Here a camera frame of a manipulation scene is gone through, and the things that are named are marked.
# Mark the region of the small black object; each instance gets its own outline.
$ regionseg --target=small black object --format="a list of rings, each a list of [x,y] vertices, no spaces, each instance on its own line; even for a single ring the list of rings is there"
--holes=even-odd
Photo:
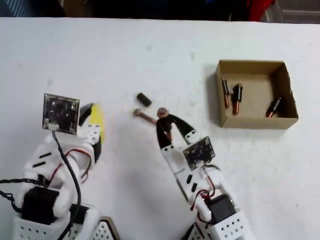
[[[46,153],[46,154],[43,154],[43,155],[39,156],[39,159],[42,159],[42,158],[44,158],[44,157],[48,157],[48,156],[50,156],[51,154],[52,154],[51,152],[48,152],[48,153]]]
[[[94,152],[94,162],[97,163],[102,151],[101,137],[99,137],[99,141],[96,144],[92,145],[92,147]]]
[[[186,183],[189,184],[191,182],[192,179],[192,175],[189,174],[188,178],[186,179]]]
[[[24,195],[21,218],[45,225],[52,224],[57,219],[53,207],[58,195],[58,191],[43,187],[30,189]]]
[[[236,84],[233,88],[233,101],[238,101],[241,103],[242,101],[242,85],[241,84]]]
[[[233,103],[233,109],[232,113],[234,115],[237,115],[239,113],[239,103],[242,101],[242,85],[236,84],[233,88],[233,95],[232,95],[232,103]]]
[[[229,95],[229,89],[228,89],[228,84],[226,79],[222,79],[222,89],[223,89],[223,94]]]
[[[40,167],[40,166],[45,165],[45,164],[46,164],[46,162],[45,162],[45,161],[42,161],[42,162],[38,162],[38,163],[32,165],[32,167],[33,167],[33,168],[36,168],[36,167]]]
[[[183,155],[191,170],[196,169],[200,161],[206,164],[216,156],[208,136],[183,150]]]
[[[146,97],[142,92],[140,92],[136,98],[142,103],[145,107],[149,107],[151,105],[151,100]]]
[[[79,126],[82,126],[86,119],[91,115],[93,103],[89,103],[80,107],[79,111]]]
[[[194,193],[194,192],[196,191],[197,186],[198,186],[198,184],[197,184],[197,183],[194,183],[194,184],[192,185],[191,192]]]
[[[226,194],[205,202],[211,211],[211,223],[217,224],[236,213],[230,198]]]
[[[276,97],[270,104],[268,110],[266,111],[266,117],[271,118],[274,114],[279,110],[279,106],[281,105],[282,97]]]
[[[70,207],[71,216],[75,215],[76,209],[77,209],[77,205],[73,203]],[[82,205],[79,207],[79,211],[76,214],[75,219],[74,219],[75,224],[80,224],[80,225],[84,224],[88,209],[89,209],[88,207],[82,206]]]

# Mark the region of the red object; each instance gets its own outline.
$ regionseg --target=red object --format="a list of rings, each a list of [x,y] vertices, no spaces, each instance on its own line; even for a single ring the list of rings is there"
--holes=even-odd
[[[81,182],[81,183],[84,183],[84,182],[88,179],[88,176],[89,176],[89,175],[88,175],[88,171],[89,171],[89,168],[90,168],[91,162],[92,162],[91,156],[90,156],[90,154],[89,154],[87,151],[82,150],[82,149],[78,149],[78,148],[72,148],[71,150],[69,150],[69,151],[65,154],[65,156],[68,156],[72,151],[85,154],[85,155],[87,155],[87,156],[90,158],[90,162],[89,162],[89,164],[88,164],[88,167],[86,168],[85,172],[84,172],[84,173],[82,174],[82,176],[81,176],[81,179],[82,179],[84,176],[86,176],[85,180],[83,180],[83,181]],[[51,177],[50,177],[50,182],[54,179],[54,177],[55,177],[55,175],[56,175],[56,173],[57,173],[57,171],[59,170],[60,167],[62,167],[62,163],[59,163],[59,165],[58,165],[58,166],[55,168],[55,170],[53,171],[53,173],[52,173],[52,175],[51,175]]]
[[[247,0],[250,8],[249,21],[259,22],[265,11],[275,2],[275,0]]]

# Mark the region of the white table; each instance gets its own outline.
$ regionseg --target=white table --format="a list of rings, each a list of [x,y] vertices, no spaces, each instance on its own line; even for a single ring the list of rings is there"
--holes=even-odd
[[[139,92],[209,135],[257,240],[320,234],[320,25],[120,19],[0,19],[0,178],[22,176],[42,130],[43,94],[99,102],[106,142],[83,201],[111,216],[123,240],[177,240],[194,219],[160,153],[133,118]],[[283,60],[299,121],[290,129],[217,126],[219,59]],[[19,186],[0,186],[17,193]],[[0,238],[14,211],[0,199]]]

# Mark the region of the cardboard box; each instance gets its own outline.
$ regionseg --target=cardboard box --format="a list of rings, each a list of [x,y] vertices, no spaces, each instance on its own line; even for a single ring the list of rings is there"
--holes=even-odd
[[[222,78],[227,80],[230,107],[224,103]],[[290,77],[283,61],[220,60],[216,69],[220,125],[223,128],[287,129],[298,121]],[[232,93],[236,84],[243,86],[239,113],[233,114]],[[276,97],[283,101],[277,114],[266,117]]]

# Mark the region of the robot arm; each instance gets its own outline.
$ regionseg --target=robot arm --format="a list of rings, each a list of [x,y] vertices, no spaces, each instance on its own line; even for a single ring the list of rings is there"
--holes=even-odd
[[[95,167],[100,156],[103,138],[102,121],[98,120],[93,124],[92,114],[97,115],[93,110],[94,104],[84,106],[78,115],[72,112],[79,111],[78,105],[74,103],[76,103],[74,99],[69,101],[64,97],[50,95],[48,98],[45,95],[43,122],[45,128],[59,131],[56,137],[77,181],[81,184],[88,178],[89,171]],[[73,117],[73,122],[66,123]],[[42,182],[43,185],[22,184],[15,200],[16,205],[21,208],[21,213],[13,220],[12,239],[17,240],[25,236],[26,239],[56,240],[72,216],[75,216],[72,228],[78,230],[75,231],[76,234],[73,232],[73,236],[70,235],[71,232],[69,233],[70,239],[92,239],[97,226],[101,223],[101,215],[95,207],[86,204],[80,205],[78,214],[75,215],[78,208],[73,204],[77,195],[75,183],[62,161],[61,153],[51,133],[27,161],[24,166],[24,177]]]
[[[230,185],[221,170],[211,164],[215,152],[209,137],[201,137],[182,119],[169,116],[186,145],[174,146],[157,123],[159,146],[190,210],[197,211],[197,220],[185,239],[255,240]]]

